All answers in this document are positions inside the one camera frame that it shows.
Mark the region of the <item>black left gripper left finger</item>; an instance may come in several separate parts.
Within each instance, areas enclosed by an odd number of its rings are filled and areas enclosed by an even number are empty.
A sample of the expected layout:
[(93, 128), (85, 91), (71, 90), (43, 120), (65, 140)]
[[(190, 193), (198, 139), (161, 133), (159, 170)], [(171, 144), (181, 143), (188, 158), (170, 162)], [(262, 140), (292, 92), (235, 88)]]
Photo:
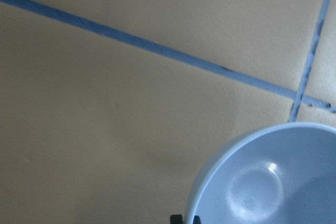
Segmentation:
[(183, 224), (183, 216), (182, 215), (171, 215), (170, 224)]

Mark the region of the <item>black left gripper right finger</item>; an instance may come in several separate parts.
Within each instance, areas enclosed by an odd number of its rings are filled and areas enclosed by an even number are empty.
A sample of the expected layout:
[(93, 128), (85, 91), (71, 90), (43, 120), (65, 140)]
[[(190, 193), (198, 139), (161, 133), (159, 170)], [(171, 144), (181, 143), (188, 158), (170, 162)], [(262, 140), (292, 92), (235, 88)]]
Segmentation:
[(199, 216), (194, 216), (193, 224), (202, 224), (201, 219)]

